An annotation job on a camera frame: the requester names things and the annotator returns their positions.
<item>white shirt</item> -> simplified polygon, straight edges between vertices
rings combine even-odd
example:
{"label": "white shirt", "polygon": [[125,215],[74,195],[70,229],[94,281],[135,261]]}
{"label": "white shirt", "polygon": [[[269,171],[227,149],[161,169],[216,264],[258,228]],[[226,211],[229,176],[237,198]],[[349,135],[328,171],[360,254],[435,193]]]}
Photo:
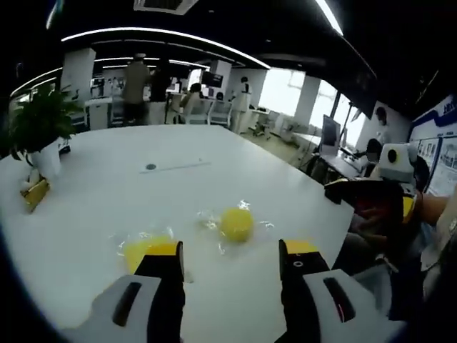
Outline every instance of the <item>white shirt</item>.
{"label": "white shirt", "polygon": [[378,132],[376,132],[376,140],[381,143],[381,145],[391,143],[391,135],[389,133],[388,124],[381,126]]}

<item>black ceiling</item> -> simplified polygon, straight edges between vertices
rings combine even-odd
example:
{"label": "black ceiling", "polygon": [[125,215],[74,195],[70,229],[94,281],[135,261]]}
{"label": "black ceiling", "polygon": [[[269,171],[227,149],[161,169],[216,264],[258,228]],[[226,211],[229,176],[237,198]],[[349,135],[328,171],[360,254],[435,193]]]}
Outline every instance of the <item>black ceiling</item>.
{"label": "black ceiling", "polygon": [[[97,59],[146,52],[197,62],[219,54],[246,67],[261,68],[224,49],[165,34],[111,32],[60,42],[83,31],[140,26],[193,34],[271,66],[305,70],[331,82],[365,110],[379,99],[405,115],[417,116],[454,91],[456,68],[451,61],[456,55],[457,1],[326,1],[344,39],[333,31],[315,0],[200,0],[184,16],[134,11],[133,0],[65,0],[48,31],[45,23],[54,0],[30,1],[28,6],[21,2],[14,5],[21,14],[13,24],[17,29],[7,40],[15,46],[8,70],[11,89],[61,66],[65,51],[89,45],[97,51]],[[15,79],[17,62],[22,63],[19,80]]]}

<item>white flower pot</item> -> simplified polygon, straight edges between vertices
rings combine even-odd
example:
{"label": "white flower pot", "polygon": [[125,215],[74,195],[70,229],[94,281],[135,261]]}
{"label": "white flower pot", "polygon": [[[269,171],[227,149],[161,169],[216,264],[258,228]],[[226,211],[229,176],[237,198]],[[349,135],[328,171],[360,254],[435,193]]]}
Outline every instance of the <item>white flower pot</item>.
{"label": "white flower pot", "polygon": [[60,172],[59,140],[50,143],[41,151],[30,154],[31,163],[38,169],[39,173],[47,179],[53,179]]}

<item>window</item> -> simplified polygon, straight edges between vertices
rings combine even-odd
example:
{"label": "window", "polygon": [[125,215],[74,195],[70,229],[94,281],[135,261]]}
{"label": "window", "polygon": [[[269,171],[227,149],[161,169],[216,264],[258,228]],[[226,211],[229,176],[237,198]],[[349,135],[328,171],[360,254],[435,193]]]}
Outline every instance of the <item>window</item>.
{"label": "window", "polygon": [[305,73],[302,71],[277,68],[268,70],[259,106],[294,116],[304,81]]}
{"label": "window", "polygon": [[330,116],[335,98],[336,89],[334,89],[328,82],[322,80],[319,85],[313,111],[311,112],[311,120],[309,121],[309,124],[322,129],[323,116]]}
{"label": "window", "polygon": [[[314,125],[320,129],[322,128],[323,116],[330,116],[331,109],[333,108],[333,103],[335,102],[336,92],[336,89],[331,84],[325,82],[324,80],[321,81],[321,85],[319,86],[318,94],[316,97],[316,102],[314,103],[313,111],[311,113],[311,125]],[[341,130],[343,130],[343,125],[346,120],[346,116],[348,115],[348,110],[349,99],[342,94],[340,97],[340,102],[336,107],[334,117],[335,121],[341,125]],[[361,114],[357,120],[351,121],[356,112],[357,108],[353,107],[346,124],[346,128],[348,129],[346,143],[352,147],[356,146],[362,131],[363,123],[365,122],[365,114]]]}
{"label": "window", "polygon": [[[336,108],[335,112],[335,121],[341,125],[341,129],[343,129],[344,122],[346,120],[346,116],[348,115],[349,110],[349,99],[346,98],[343,94],[341,95],[340,102],[338,107]],[[360,114],[360,116],[355,121],[351,121],[354,118],[354,115],[357,112],[357,108],[353,107],[351,109],[351,113],[349,114],[348,122],[346,124],[346,128],[348,129],[348,136],[346,139],[346,143],[355,147],[360,137],[360,133],[362,132],[363,123],[365,122],[365,114]]]}

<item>yellow object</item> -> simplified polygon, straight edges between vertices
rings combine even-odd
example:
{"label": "yellow object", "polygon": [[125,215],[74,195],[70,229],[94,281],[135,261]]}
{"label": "yellow object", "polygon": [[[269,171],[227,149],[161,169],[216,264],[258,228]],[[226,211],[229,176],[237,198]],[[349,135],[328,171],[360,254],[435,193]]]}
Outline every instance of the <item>yellow object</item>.
{"label": "yellow object", "polygon": [[287,254],[318,252],[318,249],[308,241],[284,241],[284,243],[286,243]]}
{"label": "yellow object", "polygon": [[227,209],[221,217],[221,233],[233,242],[245,242],[252,234],[254,220],[247,209]]}
{"label": "yellow object", "polygon": [[50,186],[48,180],[42,179],[37,184],[33,185],[29,190],[21,191],[21,195],[26,200],[26,205],[30,213],[32,213],[41,200],[43,200],[49,189]]}
{"label": "yellow object", "polygon": [[171,240],[168,236],[157,236],[150,239],[142,239],[137,242],[127,243],[124,246],[124,257],[126,259],[127,267],[133,274],[143,261],[143,257],[146,254],[157,255],[156,252],[167,252],[169,246],[174,246],[173,255],[176,253],[176,242]]}
{"label": "yellow object", "polygon": [[414,212],[416,202],[411,197],[403,197],[403,224],[407,224]]}
{"label": "yellow object", "polygon": [[176,255],[177,245],[177,242],[154,245],[146,250],[145,255],[174,256]]}

